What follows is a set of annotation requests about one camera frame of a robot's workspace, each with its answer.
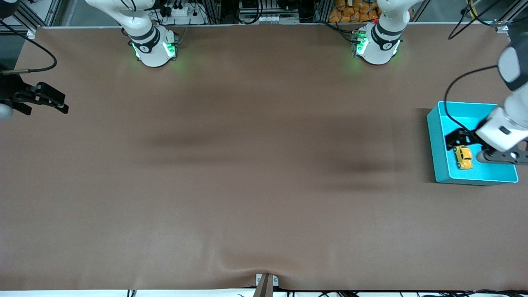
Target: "wire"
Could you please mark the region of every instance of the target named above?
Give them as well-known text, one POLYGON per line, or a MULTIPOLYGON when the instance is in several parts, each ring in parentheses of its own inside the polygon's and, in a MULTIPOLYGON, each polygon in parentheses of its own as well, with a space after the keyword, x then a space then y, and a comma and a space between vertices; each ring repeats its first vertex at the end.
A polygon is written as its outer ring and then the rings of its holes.
POLYGON ((488 70, 488 69, 493 69, 493 68, 497 68, 498 65, 492 65, 492 66, 487 66, 487 67, 482 67, 482 68, 479 68, 479 69, 475 69, 475 70, 472 70, 470 72, 466 72, 464 73, 463 75, 455 78, 455 80, 453 80, 450 84, 449 84, 449 87, 447 87, 446 89, 446 93, 444 94, 444 109, 446 111, 446 115, 449 119, 451 119, 451 121, 453 121, 455 124, 459 125, 462 129, 464 129, 466 132, 468 133, 471 133, 471 131, 466 127, 464 126, 461 122, 457 121, 455 118, 453 118, 450 114, 449 114, 449 111, 447 110, 447 95, 449 94, 449 91, 451 90, 451 88, 456 84, 456 82, 458 82, 460 79, 468 76, 468 75, 472 75, 474 73, 477 73, 477 72, 481 72, 481 71, 484 71, 484 70, 488 70))
POLYGON ((471 6, 471 4, 469 3, 468 1, 468 4, 466 6, 466 10, 464 11, 464 14, 462 15, 462 17, 460 18, 460 21, 458 21, 458 24, 453 28, 453 30, 451 31, 451 33, 449 34, 449 36, 447 37, 447 40, 451 40, 453 38, 455 38, 458 34, 460 34, 462 31, 464 31, 466 28, 469 27, 469 25, 473 24, 473 22, 475 20, 477 20, 478 18, 480 18, 483 14, 485 14, 486 12, 488 12, 490 9, 492 9, 495 5, 497 5, 500 1, 502 0, 497 0, 495 1, 492 5, 490 5, 488 8, 486 8, 485 10, 483 10, 479 15, 475 16, 475 18, 473 20, 471 20, 469 23, 467 23, 464 27, 462 27, 462 29, 460 29, 458 32, 455 33, 455 31, 457 30, 457 28, 460 26, 460 24, 462 24, 462 20, 464 19, 464 17, 466 16, 467 12, 469 11, 469 7, 471 6))
POLYGON ((158 24, 162 24, 161 20, 159 19, 159 15, 158 15, 158 11, 157 10, 154 10, 154 13, 156 14, 156 21, 158 22, 158 24))
POLYGON ((472 291, 472 292, 469 292, 469 293, 462 293, 460 295, 458 293, 453 293, 453 294, 456 297, 468 297, 470 295, 477 294, 477 293, 500 294, 500 295, 506 295, 508 297, 516 297, 515 294, 511 294, 509 291, 494 291, 494 290, 488 290, 488 289, 472 291))
POLYGON ((352 39, 346 37, 345 34, 343 33, 343 31, 341 31, 341 29, 339 28, 339 25, 337 23, 335 23, 335 26, 336 26, 337 30, 339 31, 339 34, 341 34, 341 37, 343 37, 346 41, 352 42, 352 43, 357 43, 356 41, 353 41, 352 39))
POLYGON ((185 35, 187 34, 187 29, 189 29, 189 25, 191 24, 191 20, 189 20, 189 24, 185 27, 185 31, 183 31, 182 38, 178 40, 178 45, 180 45, 183 42, 183 39, 185 38, 185 35))
POLYGON ((315 14, 312 14, 311 16, 307 16, 307 17, 296 17, 295 19, 296 20, 307 20, 309 18, 313 18, 315 16, 315 14))
POLYGON ((133 12, 136 12, 137 11, 137 8, 136 8, 136 3, 134 2, 134 0, 130 0, 132 2, 132 5, 134 6, 134 9, 130 8, 130 6, 128 6, 125 1, 121 0, 121 3, 123 3, 123 5, 125 7, 127 7, 128 10, 130 11, 133 11, 133 12))
POLYGON ((527 19, 527 18, 528 18, 528 15, 527 15, 527 16, 524 16, 524 17, 522 17, 522 18, 520 18, 520 19, 518 19, 518 20, 513 20, 513 21, 512 21, 512 24, 515 24, 515 23, 518 23, 518 22, 522 22, 522 21, 524 21, 524 20, 527 19))
POLYGON ((328 28, 330 28, 330 29, 332 29, 332 30, 334 30, 334 31, 337 31, 337 32, 341 31, 341 32, 343 32, 343 33, 350 33, 350 34, 352 34, 352 31, 350 31, 350 30, 339 30, 338 28, 336 28, 336 27, 330 25, 330 23, 325 22, 325 21, 315 21, 315 23, 325 24, 328 28))
POLYGON ((264 12, 264 3, 262 2, 262 0, 259 0, 259 3, 260 3, 260 14, 259 14, 259 6, 257 5, 257 15, 255 16, 255 19, 253 21, 249 22, 249 23, 246 23, 246 22, 242 21, 237 16, 237 9, 236 9, 236 6, 235 6, 236 2, 237 2, 237 0, 233 0, 233 2, 231 3, 231 9, 233 10, 233 18, 235 20, 237 20, 239 23, 242 23, 242 24, 245 24, 245 25, 251 25, 251 24, 255 23, 256 21, 258 21, 260 19, 260 17, 262 16, 263 12, 264 12))
POLYGON ((198 7, 199 7, 200 10, 203 11, 203 13, 205 13, 205 15, 207 15, 209 18, 211 18, 211 19, 213 19, 213 20, 215 20, 215 21, 222 21, 221 18, 216 18, 216 17, 214 17, 214 16, 211 16, 209 13, 207 13, 207 11, 205 11, 205 9, 202 8, 201 5, 198 5, 198 7))
POLYGON ((16 35, 22 37, 23 39, 33 43, 34 45, 36 45, 38 48, 40 48, 41 50, 43 50, 44 52, 46 52, 48 55, 50 55, 50 57, 53 59, 53 64, 51 64, 50 66, 48 67, 44 67, 44 68, 38 68, 38 69, 26 69, 24 72, 22 73, 31 73, 31 72, 42 72, 42 71, 47 71, 47 70, 50 70, 50 69, 53 69, 55 68, 55 66, 57 66, 57 58, 55 58, 55 56, 49 51, 47 50, 45 47, 41 46, 40 44, 36 43, 35 41, 29 39, 27 36, 25 35, 22 35, 20 33, 18 33, 16 30, 14 30, 13 28, 11 28, 11 26, 9 26, 8 24, 4 23, 4 20, 2 19, 0 21, 0 24, 2 24, 2 26, 6 27, 7 29, 9 29, 9 31, 15 33, 16 35))
POLYGON ((486 26, 490 26, 490 27, 493 27, 493 24, 488 24, 488 23, 485 23, 483 21, 481 21, 478 17, 477 17, 477 12, 474 10, 473 6, 471 5, 471 0, 469 0, 467 2, 467 7, 469 8, 469 10, 471 11, 471 14, 472 16, 482 25, 486 25, 486 26))

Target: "yellow toy car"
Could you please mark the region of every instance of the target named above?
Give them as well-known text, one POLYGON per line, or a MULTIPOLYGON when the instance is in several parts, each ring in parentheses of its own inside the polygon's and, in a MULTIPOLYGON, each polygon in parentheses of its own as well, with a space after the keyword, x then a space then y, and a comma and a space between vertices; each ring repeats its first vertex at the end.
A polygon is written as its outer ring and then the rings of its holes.
POLYGON ((467 146, 455 146, 455 156, 457 158, 457 165, 459 169, 469 170, 473 168, 473 154, 467 146))

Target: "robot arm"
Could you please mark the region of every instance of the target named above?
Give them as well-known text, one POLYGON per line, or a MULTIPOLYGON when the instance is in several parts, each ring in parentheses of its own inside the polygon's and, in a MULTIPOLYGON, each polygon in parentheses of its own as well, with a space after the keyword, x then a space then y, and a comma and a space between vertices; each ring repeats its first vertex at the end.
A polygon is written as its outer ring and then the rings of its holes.
MULTIPOLYGON (((19 4, 20 0, 0 0, 0 21, 13 15, 18 9, 19 4)), ((26 38, 14 31, 3 21, 2 25, 6 26, 15 34, 26 38)), ((13 71, 0 63, 0 119, 11 118, 13 110, 30 115, 32 107, 26 103, 51 106, 67 114, 69 107, 64 104, 65 96, 63 93, 45 82, 39 82, 36 86, 32 86, 22 80, 19 73, 28 73, 29 71, 29 69, 13 71)))
POLYGON ((378 6, 383 11, 379 25, 389 32, 401 32, 405 29, 411 16, 409 9, 423 0, 378 0, 378 6))
POLYGON ((484 163, 528 165, 528 39, 508 46, 498 60, 498 72, 512 91, 473 131, 459 128, 446 136, 447 149, 457 145, 482 145, 477 159, 484 163))
POLYGON ((509 151, 528 138, 528 40, 512 43, 498 60, 501 78, 512 91, 476 131, 485 143, 500 152, 509 151))
POLYGON ((86 0, 116 20, 132 39, 136 56, 149 67, 159 67, 176 58, 175 35, 163 26, 154 25, 144 10, 156 0, 86 0))
POLYGON ((366 62, 381 65, 396 54, 400 36, 410 21, 409 8, 423 0, 378 0, 383 11, 376 24, 359 29, 366 35, 366 43, 356 49, 356 55, 366 62))

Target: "blue plastic tray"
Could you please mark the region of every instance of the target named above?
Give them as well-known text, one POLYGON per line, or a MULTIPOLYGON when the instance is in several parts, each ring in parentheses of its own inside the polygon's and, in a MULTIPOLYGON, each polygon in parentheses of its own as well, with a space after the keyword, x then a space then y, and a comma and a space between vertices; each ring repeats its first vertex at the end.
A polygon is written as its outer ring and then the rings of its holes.
MULTIPOLYGON (((469 129, 476 128, 477 124, 484 119, 497 106, 496 104, 447 102, 447 108, 452 117, 464 124, 469 129)), ((429 126, 429 137, 431 140, 431 151, 435 166, 435 178, 441 183, 458 183, 474 185, 497 185, 503 183, 514 183, 519 181, 517 169, 513 164, 490 164, 477 161, 477 153, 480 152, 480 144, 472 144, 468 147, 473 153, 473 168, 461 170, 457 167, 457 161, 453 150, 446 150, 445 136, 459 126, 446 116, 444 102, 440 101, 436 107, 427 115, 429 126)))

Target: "brown tabletop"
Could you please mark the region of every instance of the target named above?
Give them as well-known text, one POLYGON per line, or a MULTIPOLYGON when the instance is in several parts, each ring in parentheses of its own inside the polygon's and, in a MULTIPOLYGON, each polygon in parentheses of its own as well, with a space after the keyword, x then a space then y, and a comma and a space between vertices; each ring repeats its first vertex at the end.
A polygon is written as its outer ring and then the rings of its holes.
MULTIPOLYGON (((528 170, 434 181, 426 115, 506 35, 413 25, 375 67, 324 26, 192 28, 137 62, 119 30, 46 30, 64 92, 1 125, 0 289, 528 289, 528 170)), ((18 67, 50 59, 26 43, 18 67)), ((451 100, 500 103, 496 70, 451 100)))

